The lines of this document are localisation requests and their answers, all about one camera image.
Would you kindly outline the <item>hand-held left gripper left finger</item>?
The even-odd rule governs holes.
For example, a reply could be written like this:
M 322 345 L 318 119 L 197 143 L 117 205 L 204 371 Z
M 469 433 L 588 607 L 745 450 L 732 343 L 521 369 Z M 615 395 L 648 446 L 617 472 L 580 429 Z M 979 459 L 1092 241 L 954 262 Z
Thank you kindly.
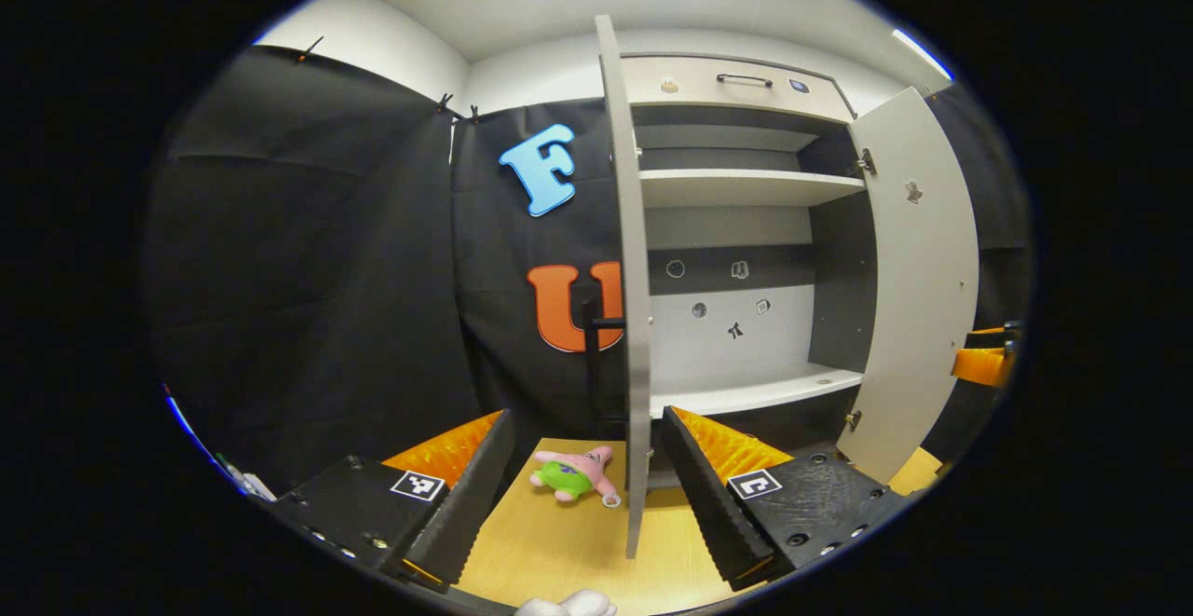
M 514 435 L 500 409 L 392 458 L 348 455 L 277 497 L 271 512 L 376 574 L 444 595 L 493 509 Z

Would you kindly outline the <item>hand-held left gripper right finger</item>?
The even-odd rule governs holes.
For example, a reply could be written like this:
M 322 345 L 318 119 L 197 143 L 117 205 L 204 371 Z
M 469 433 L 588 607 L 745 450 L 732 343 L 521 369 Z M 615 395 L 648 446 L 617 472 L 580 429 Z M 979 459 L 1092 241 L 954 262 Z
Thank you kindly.
M 719 575 L 735 591 L 809 572 L 857 546 L 919 492 L 919 455 L 885 480 L 837 446 L 843 404 L 698 414 L 668 406 L 661 449 Z

